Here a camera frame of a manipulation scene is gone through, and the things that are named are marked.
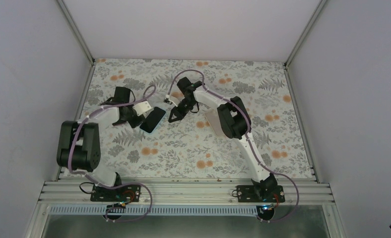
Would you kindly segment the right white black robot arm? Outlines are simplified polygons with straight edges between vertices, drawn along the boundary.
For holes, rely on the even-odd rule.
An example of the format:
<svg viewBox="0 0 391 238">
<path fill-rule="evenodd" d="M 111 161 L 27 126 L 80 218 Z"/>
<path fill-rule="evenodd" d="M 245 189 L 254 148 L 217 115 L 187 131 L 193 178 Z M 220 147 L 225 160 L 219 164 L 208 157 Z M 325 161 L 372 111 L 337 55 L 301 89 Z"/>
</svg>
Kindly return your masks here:
<svg viewBox="0 0 391 238">
<path fill-rule="evenodd" d="M 187 113 L 200 103 L 216 109 L 222 132 L 237 144 L 243 158 L 249 163 L 255 198 L 260 202 L 271 198 L 277 180 L 272 171 L 262 164 L 251 133 L 251 120 L 242 100 L 237 96 L 229 98 L 220 95 L 209 90 L 201 81 L 191 83 L 186 77 L 180 79 L 177 86 L 184 98 L 178 100 L 170 94 L 165 96 L 164 102 L 174 105 L 168 122 L 184 119 Z"/>
</svg>

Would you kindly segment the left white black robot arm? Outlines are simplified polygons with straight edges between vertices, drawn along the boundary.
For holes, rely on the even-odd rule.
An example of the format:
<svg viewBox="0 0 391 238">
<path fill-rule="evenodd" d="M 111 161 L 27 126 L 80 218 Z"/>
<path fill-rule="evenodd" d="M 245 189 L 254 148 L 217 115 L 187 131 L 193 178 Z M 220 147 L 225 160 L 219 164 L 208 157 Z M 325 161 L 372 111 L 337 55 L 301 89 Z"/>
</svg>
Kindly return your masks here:
<svg viewBox="0 0 391 238">
<path fill-rule="evenodd" d="M 134 92 L 126 87 L 116 87 L 114 95 L 102 102 L 95 111 L 80 120 L 67 120 L 61 125 L 56 161 L 71 175 L 87 178 L 95 186 L 103 188 L 104 195 L 116 201 L 123 195 L 119 174 L 101 162 L 100 133 L 104 130 L 129 123 L 133 128 L 140 125 L 149 109 L 148 98 L 133 99 Z"/>
</svg>

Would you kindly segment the phone in light blue case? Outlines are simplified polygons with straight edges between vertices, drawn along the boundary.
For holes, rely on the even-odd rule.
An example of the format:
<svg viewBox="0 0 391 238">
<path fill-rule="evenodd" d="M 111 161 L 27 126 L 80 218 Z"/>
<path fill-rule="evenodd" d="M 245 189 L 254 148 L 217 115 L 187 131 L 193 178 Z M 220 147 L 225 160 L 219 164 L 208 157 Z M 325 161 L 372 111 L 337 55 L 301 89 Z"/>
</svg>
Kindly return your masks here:
<svg viewBox="0 0 391 238">
<path fill-rule="evenodd" d="M 139 128 L 146 133 L 152 133 L 162 121 L 165 114 L 165 110 L 159 107 L 154 107 Z"/>
</svg>

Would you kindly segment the floral patterned table mat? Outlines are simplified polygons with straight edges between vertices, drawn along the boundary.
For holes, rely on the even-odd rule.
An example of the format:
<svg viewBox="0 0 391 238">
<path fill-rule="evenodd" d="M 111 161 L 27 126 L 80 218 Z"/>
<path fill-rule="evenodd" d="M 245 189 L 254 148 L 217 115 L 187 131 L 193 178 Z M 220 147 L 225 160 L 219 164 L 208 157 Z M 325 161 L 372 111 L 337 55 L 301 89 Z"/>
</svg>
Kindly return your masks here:
<svg viewBox="0 0 391 238">
<path fill-rule="evenodd" d="M 262 162 L 293 179 L 310 179 L 312 172 L 299 129 L 283 64 L 280 62 L 203 61 L 172 59 L 98 59 L 82 113 L 114 95 L 117 86 L 140 99 L 156 85 L 151 105 L 170 112 L 167 93 L 182 98 L 172 85 L 180 74 L 218 94 L 242 99 Z M 129 124 L 110 127 L 101 135 L 101 162 L 129 178 L 250 178 L 238 146 L 213 132 L 205 105 L 195 107 L 182 121 L 162 122 L 152 133 Z"/>
</svg>

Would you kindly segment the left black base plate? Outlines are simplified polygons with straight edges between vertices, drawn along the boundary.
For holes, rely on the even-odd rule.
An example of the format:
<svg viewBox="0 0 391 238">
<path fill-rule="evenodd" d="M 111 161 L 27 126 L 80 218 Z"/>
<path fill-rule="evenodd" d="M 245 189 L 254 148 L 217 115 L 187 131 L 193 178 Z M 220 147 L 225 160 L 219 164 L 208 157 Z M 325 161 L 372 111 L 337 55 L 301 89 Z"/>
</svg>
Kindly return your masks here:
<svg viewBox="0 0 391 238">
<path fill-rule="evenodd" d="M 93 186 L 90 201 L 92 202 L 139 202 L 141 186 L 137 184 L 127 185 L 118 189 L 107 189 Z"/>
</svg>

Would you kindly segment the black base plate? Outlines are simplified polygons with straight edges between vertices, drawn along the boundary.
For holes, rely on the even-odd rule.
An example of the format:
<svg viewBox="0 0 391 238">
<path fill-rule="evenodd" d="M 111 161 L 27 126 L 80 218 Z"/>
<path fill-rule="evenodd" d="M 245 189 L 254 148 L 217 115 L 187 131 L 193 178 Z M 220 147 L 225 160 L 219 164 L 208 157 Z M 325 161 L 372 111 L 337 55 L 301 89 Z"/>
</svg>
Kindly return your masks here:
<svg viewBox="0 0 391 238">
<path fill-rule="evenodd" d="M 239 185 L 236 186 L 236 193 L 239 203 L 284 203 L 286 201 L 283 186 L 280 185 L 259 191 L 254 185 Z"/>
<path fill-rule="evenodd" d="M 118 189 L 107 189 L 93 186 L 90 201 L 92 202 L 139 202 L 141 186 L 137 184 L 127 185 Z"/>
</svg>

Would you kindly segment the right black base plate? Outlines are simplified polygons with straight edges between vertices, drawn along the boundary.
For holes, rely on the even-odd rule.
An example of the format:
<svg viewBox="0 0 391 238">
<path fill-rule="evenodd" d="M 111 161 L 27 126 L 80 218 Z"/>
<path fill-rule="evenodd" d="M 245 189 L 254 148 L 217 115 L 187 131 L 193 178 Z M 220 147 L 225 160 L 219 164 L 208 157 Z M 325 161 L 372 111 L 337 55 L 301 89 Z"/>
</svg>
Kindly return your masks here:
<svg viewBox="0 0 391 238">
<path fill-rule="evenodd" d="M 254 185 L 239 185 L 236 186 L 236 193 L 239 203 L 284 203 L 286 201 L 283 186 L 280 185 L 259 191 Z"/>
</svg>

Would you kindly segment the aluminium rail frame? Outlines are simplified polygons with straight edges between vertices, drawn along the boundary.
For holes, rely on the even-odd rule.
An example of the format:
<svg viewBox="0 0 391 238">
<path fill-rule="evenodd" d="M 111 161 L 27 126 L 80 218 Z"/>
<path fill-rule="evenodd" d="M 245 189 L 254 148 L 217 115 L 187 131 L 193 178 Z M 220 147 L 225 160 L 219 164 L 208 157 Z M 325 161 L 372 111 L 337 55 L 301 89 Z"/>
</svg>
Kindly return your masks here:
<svg viewBox="0 0 391 238">
<path fill-rule="evenodd" d="M 311 179 L 287 179 L 279 177 L 282 192 L 274 202 L 254 202 L 243 186 L 251 190 L 247 178 L 128 178 L 131 204 L 121 206 L 119 201 L 102 197 L 92 201 L 91 194 L 79 192 L 82 178 L 69 176 L 67 169 L 61 169 L 55 181 L 43 185 L 36 212 L 27 236 L 44 237 L 49 234 L 49 217 L 55 215 L 112 215 L 121 216 L 247 216 L 255 217 L 264 211 L 281 207 L 282 216 L 276 227 L 267 233 L 270 237 L 283 235 L 287 238 L 318 237 L 312 228 L 318 221 L 320 231 L 329 238 L 343 238 L 345 231 L 337 210 L 331 187 L 317 174 L 298 103 L 291 102 L 289 115 L 295 119 L 302 146 L 308 159 Z"/>
</svg>

